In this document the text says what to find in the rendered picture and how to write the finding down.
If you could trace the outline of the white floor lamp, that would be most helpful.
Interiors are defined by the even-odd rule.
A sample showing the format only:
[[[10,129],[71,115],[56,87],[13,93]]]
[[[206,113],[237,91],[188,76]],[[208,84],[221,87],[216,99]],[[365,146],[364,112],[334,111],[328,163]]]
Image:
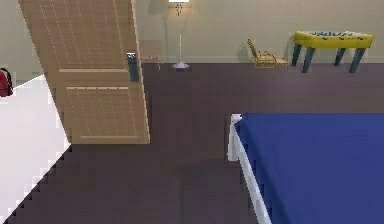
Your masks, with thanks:
[[[183,4],[188,3],[189,0],[168,0],[169,3],[174,4],[176,8],[177,15],[180,16],[183,9]],[[179,59],[173,65],[174,69],[188,69],[189,65],[182,60],[182,35],[179,35]]]

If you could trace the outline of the small beige side table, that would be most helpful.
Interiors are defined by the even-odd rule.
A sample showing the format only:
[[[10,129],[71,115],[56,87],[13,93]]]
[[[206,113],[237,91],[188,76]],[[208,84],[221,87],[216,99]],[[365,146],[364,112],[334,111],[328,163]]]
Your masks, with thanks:
[[[142,63],[154,63],[158,69],[162,64],[162,41],[161,40],[140,40],[140,59]]]

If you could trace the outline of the yellow wooden lounge chair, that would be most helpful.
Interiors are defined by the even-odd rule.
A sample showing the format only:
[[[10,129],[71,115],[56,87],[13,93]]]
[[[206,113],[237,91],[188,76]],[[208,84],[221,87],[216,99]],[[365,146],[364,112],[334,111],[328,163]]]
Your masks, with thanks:
[[[251,39],[247,40],[247,44],[251,52],[250,62],[254,63],[255,68],[277,68],[279,65],[288,67],[286,58],[277,58],[268,51],[257,50]]]

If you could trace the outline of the light wooden room door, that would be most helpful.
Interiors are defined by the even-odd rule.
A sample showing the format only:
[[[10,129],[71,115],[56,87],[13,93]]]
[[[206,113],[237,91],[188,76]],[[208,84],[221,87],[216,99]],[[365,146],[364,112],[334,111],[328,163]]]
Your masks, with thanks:
[[[71,144],[148,144],[136,0],[18,0]],[[135,53],[132,82],[127,53]]]

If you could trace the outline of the yellow table football table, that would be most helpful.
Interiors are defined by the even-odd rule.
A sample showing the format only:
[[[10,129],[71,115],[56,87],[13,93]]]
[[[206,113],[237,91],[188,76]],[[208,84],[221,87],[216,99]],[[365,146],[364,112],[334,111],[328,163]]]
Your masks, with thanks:
[[[365,51],[371,47],[373,42],[372,34],[365,34],[352,31],[296,31],[293,36],[294,48],[291,65],[295,66],[303,47],[306,48],[303,73],[307,73],[312,62],[313,55],[317,49],[336,49],[335,66],[339,66],[341,59],[347,49],[354,49],[354,56],[349,69],[355,73]]]

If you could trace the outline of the red bag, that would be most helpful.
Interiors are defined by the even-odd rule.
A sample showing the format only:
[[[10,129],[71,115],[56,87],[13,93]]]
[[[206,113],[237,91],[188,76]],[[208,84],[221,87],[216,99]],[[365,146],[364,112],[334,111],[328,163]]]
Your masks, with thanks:
[[[8,97],[13,94],[13,83],[10,72],[6,68],[0,68],[0,97]]]

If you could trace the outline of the blue bed with white frame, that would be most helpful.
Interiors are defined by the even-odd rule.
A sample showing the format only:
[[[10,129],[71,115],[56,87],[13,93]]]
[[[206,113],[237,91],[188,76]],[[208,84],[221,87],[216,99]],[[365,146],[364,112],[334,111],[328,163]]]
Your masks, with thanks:
[[[384,224],[384,113],[243,113],[228,158],[257,224]]]

